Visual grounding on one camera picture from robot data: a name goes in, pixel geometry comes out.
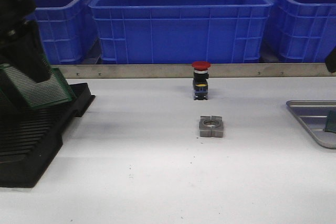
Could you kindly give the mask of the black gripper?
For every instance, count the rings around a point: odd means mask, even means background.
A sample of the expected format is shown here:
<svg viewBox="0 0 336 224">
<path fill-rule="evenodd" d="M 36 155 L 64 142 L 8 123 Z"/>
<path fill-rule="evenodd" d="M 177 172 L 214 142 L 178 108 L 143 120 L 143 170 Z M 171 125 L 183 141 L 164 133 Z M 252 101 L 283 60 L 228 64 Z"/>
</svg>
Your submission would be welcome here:
<svg viewBox="0 0 336 224">
<path fill-rule="evenodd" d="M 37 83 L 50 79 L 35 20 L 33 0 L 1 0 L 1 64 L 9 64 Z"/>
</svg>

